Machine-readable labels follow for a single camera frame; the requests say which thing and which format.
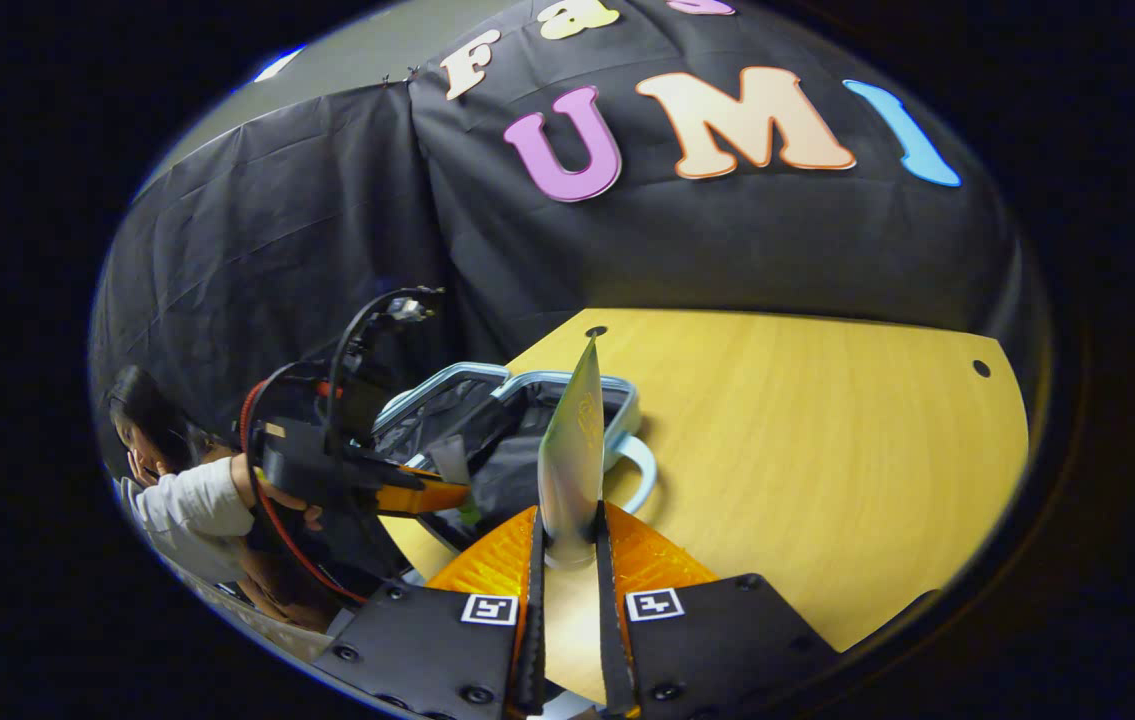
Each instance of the foam letter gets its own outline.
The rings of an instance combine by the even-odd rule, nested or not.
[[[621,14],[604,8],[599,0],[563,0],[536,15],[544,23],[540,35],[549,40],[571,37],[585,28],[609,26]]]
[[[621,177],[621,150],[607,120],[594,104],[596,97],[598,89],[595,86],[577,87],[554,100],[553,106],[555,114],[571,118],[585,142],[585,150],[589,151],[589,165],[583,170],[568,173],[558,164],[549,140],[540,129],[545,124],[543,114],[523,115],[504,131],[504,141],[515,146],[531,182],[553,200],[577,202],[598,196]]]
[[[735,156],[718,150],[709,127],[759,168],[772,161],[772,126],[785,145],[781,160],[794,168],[843,170],[856,156],[839,145],[824,119],[799,90],[799,78],[781,68],[740,72],[740,100],[687,73],[670,73],[640,82],[639,95],[655,97],[682,146],[673,171],[698,179],[735,169]]]
[[[945,159],[932,145],[932,141],[924,135],[923,128],[905,110],[905,103],[899,97],[892,95],[882,87],[875,87],[869,83],[855,79],[844,79],[842,85],[856,95],[864,97],[869,101],[874,110],[878,110],[886,126],[896,133],[896,140],[905,149],[905,157],[900,159],[905,169],[914,173],[915,176],[924,178],[926,182],[945,184],[950,187],[959,187],[962,181],[955,168],[945,165]]]
[[[452,82],[452,89],[447,91],[448,100],[456,100],[477,83],[484,82],[486,73],[476,70],[474,67],[490,62],[491,49],[488,45],[497,40],[501,40],[498,30],[486,31],[474,40],[468,41],[456,53],[448,55],[447,59],[439,62],[442,67],[447,68],[447,77]]]
[[[718,0],[664,0],[671,8],[689,15],[731,15],[735,8]]]

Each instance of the white wall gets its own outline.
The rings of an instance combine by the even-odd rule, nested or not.
[[[238,87],[197,120],[137,191],[199,146],[261,115],[311,97],[375,85],[385,74],[392,81],[401,81],[407,76],[409,65],[420,65],[451,45],[459,45],[463,33],[515,2],[404,0],[316,37],[276,76]]]

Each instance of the woman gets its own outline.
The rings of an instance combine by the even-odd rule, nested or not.
[[[116,377],[109,415],[134,477],[115,480],[119,499],[157,550],[207,581],[237,583],[270,618],[328,629],[340,609],[329,591],[291,556],[252,550],[244,539],[257,505],[246,455],[193,424],[134,365]],[[306,527],[320,529],[320,506],[267,482],[260,489],[279,505],[305,511]]]

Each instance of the screw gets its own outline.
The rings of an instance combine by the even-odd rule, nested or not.
[[[672,683],[657,685],[657,687],[655,687],[655,689],[651,690],[651,697],[658,700],[659,702],[673,700],[680,696],[680,694],[682,694],[682,688],[678,687],[678,685],[674,685]]]
[[[461,692],[461,697],[465,698],[465,702],[474,703],[474,705],[486,705],[495,700],[495,694],[489,689],[477,687],[477,685],[468,685]]]

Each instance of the letter m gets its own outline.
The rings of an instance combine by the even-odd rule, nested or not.
[[[681,177],[709,178],[735,169],[735,156],[718,149],[709,128],[759,168],[772,161],[773,126],[785,141],[781,160],[794,168],[842,170],[856,165],[855,154],[838,144],[790,70],[741,69],[740,100],[687,73],[649,77],[634,90],[654,97],[669,116],[682,146],[682,160],[673,167]]]

